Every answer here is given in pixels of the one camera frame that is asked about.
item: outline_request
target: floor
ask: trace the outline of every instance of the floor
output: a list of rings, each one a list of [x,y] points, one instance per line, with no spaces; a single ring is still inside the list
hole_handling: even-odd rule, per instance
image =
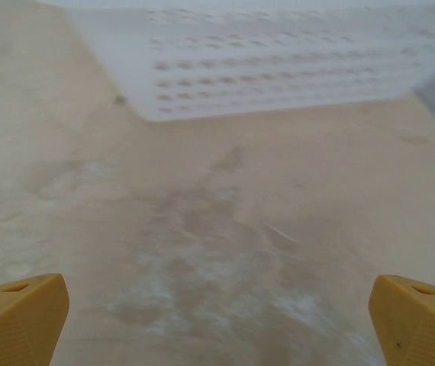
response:
[[[61,12],[0,0],[0,283],[53,271],[53,366],[382,365],[375,277],[435,284],[435,119],[147,123]]]

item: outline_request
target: textured yellow surface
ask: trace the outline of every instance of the textured yellow surface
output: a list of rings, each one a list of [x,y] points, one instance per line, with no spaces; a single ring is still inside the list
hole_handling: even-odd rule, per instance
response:
[[[59,274],[1,285],[0,366],[49,365],[68,309]]]
[[[369,309],[388,366],[435,366],[435,286],[380,276]]]

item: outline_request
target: stain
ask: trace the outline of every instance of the stain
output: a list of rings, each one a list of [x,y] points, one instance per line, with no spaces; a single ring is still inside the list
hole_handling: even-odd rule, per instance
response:
[[[313,292],[319,285],[320,281],[314,272],[298,265],[298,261],[290,255],[280,255],[279,262],[277,283],[288,291]]]
[[[302,183],[299,182],[299,181],[295,181],[295,183],[293,184],[293,186],[296,187],[296,188],[300,188],[300,189],[303,190],[303,191],[306,191],[306,190],[308,189],[308,187],[307,187],[306,185],[302,184]]]
[[[116,95],[114,98],[114,101],[112,102],[113,105],[125,105],[127,103],[127,98],[123,95]]]
[[[156,222],[186,235],[209,237],[228,231],[240,190],[195,189],[171,194],[158,207]]]
[[[215,173],[233,173],[243,166],[245,149],[237,146],[224,155],[224,157],[215,163],[211,170]]]
[[[426,145],[430,143],[430,141],[425,137],[420,136],[398,136],[400,141],[404,141],[410,145]]]
[[[260,278],[270,269],[272,259],[267,252],[257,252],[251,258],[240,263],[234,276],[234,289],[231,297],[238,297],[260,283]]]
[[[183,281],[176,288],[176,306],[183,313],[192,315],[207,299],[220,294],[221,288],[214,281]]]
[[[114,316],[121,322],[149,326],[163,315],[159,307],[141,307],[135,303],[120,303],[114,311]]]
[[[291,362],[288,336],[280,329],[266,329],[258,343],[259,366],[287,365]]]
[[[182,277],[188,275],[189,273],[192,273],[195,270],[195,268],[192,265],[190,265],[185,259],[176,258],[173,259],[166,266],[166,270],[169,273],[172,273],[172,275],[176,277]]]

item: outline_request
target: dark spot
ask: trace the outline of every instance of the dark spot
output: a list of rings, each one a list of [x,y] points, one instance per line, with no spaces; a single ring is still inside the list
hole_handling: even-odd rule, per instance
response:
[[[127,102],[127,98],[123,95],[116,95],[116,98],[114,98],[114,105],[125,105]]]
[[[228,151],[224,157],[211,167],[216,173],[233,173],[243,166],[245,149],[242,146]]]
[[[305,185],[303,185],[303,184],[302,184],[301,182],[299,182],[299,181],[296,181],[295,184],[294,184],[294,186],[297,187],[297,188],[300,188],[300,189],[304,189],[304,190],[308,189]]]
[[[427,143],[430,143],[427,138],[420,136],[398,136],[398,138],[411,145],[426,145]]]
[[[163,316],[159,307],[140,307],[135,303],[120,303],[114,310],[114,316],[126,324],[149,326]]]

